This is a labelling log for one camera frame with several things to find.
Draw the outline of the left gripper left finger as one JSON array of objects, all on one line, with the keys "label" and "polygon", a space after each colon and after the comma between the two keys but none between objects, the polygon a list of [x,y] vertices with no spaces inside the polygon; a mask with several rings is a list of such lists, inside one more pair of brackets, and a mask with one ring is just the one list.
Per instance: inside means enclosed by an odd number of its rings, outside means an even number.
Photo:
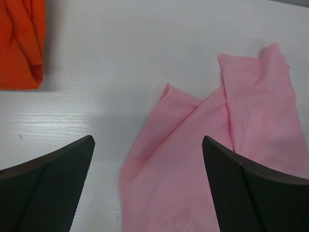
[{"label": "left gripper left finger", "polygon": [[68,232],[95,148],[87,135],[0,172],[2,232]]}]

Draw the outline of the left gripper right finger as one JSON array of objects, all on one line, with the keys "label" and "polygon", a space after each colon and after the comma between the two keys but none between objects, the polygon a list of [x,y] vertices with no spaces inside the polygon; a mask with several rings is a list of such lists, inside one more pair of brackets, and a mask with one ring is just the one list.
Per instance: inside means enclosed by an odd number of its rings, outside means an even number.
[{"label": "left gripper right finger", "polygon": [[245,158],[209,136],[203,158],[222,232],[307,232],[308,179]]}]

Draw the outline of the pink t shirt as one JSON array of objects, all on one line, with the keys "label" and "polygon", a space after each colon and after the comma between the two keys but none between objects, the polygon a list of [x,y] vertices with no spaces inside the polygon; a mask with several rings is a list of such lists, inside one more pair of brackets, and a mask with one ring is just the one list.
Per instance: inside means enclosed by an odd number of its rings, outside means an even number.
[{"label": "pink t shirt", "polygon": [[205,100],[166,85],[120,172],[125,232],[217,232],[202,141],[308,178],[309,152],[286,57],[220,55],[220,86]]}]

